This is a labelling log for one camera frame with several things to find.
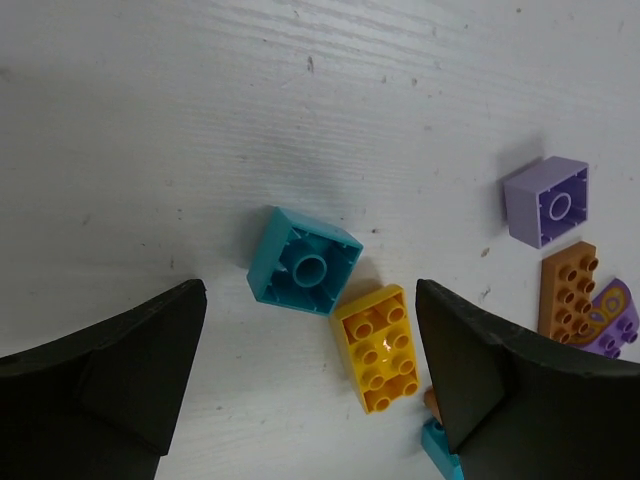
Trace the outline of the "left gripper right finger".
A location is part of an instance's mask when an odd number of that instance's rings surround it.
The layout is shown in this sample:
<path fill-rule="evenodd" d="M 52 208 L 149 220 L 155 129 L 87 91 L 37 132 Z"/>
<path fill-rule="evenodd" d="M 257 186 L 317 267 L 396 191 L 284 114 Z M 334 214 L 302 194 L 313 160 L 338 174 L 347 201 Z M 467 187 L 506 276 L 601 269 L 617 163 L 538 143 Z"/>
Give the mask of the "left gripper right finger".
<path fill-rule="evenodd" d="M 434 280 L 418 280 L 415 307 L 465 478 L 638 478 L 638 364 L 556 343 Z"/>

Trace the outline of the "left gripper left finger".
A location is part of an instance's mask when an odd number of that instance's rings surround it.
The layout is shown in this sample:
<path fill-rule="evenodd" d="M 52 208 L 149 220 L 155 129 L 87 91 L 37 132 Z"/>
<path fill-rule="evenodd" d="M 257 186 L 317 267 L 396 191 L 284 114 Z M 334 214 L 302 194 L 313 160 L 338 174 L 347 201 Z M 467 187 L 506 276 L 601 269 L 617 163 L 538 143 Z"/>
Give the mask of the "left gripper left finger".
<path fill-rule="evenodd" d="M 4 479 L 152 479 L 169 452 L 207 307 L 185 281 L 1 360 Z"/>

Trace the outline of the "teal square lego brick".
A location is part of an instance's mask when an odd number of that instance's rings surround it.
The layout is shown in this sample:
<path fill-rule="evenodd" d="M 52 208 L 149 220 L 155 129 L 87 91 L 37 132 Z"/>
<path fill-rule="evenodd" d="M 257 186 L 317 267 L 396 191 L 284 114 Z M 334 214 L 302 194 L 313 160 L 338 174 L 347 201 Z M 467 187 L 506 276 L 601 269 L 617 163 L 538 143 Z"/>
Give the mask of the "teal square lego brick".
<path fill-rule="evenodd" d="M 247 281 L 261 303 L 328 316 L 362 250 L 362 243 L 344 229 L 276 207 Z"/>

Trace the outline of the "purple printed lego brick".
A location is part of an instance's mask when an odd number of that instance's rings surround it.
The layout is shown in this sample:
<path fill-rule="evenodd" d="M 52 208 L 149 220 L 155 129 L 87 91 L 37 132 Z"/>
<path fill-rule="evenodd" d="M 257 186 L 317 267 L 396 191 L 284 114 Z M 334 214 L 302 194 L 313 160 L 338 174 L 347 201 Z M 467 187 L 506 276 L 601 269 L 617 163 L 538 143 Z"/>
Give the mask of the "purple printed lego brick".
<path fill-rule="evenodd" d="M 638 339 L 639 315 L 627 284 L 614 278 L 592 301 L 588 328 L 574 335 L 568 345 L 579 350 L 618 359 L 621 349 Z"/>

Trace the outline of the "brown long lego brick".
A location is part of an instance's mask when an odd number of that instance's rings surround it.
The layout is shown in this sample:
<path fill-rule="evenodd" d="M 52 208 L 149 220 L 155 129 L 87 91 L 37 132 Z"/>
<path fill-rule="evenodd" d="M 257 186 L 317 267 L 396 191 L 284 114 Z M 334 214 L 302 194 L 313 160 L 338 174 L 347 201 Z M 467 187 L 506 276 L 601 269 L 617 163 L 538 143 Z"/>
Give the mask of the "brown long lego brick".
<path fill-rule="evenodd" d="M 584 241 L 541 262 L 538 333 L 567 344 L 584 333 L 592 310 L 593 275 L 599 266 L 596 246 Z"/>

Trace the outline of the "yellow long lego brick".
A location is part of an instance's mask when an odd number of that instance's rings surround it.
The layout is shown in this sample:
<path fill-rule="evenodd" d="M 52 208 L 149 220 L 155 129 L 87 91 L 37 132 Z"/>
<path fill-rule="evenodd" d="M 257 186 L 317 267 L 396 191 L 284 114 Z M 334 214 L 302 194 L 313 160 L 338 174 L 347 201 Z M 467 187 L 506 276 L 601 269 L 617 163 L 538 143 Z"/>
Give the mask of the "yellow long lego brick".
<path fill-rule="evenodd" d="M 354 391 L 367 414 L 420 386 L 404 289 L 389 284 L 337 308 L 329 319 Z"/>

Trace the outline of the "purple square lego brick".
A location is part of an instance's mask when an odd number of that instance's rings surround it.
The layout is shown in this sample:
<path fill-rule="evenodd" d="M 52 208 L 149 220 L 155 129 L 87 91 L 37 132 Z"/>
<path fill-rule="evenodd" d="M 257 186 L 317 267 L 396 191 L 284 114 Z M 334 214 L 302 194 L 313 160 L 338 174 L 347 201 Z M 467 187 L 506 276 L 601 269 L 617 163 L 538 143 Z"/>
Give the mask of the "purple square lego brick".
<path fill-rule="evenodd" d="M 541 249 L 585 223 L 589 171 L 586 162 L 553 156 L 504 181 L 510 236 Z"/>

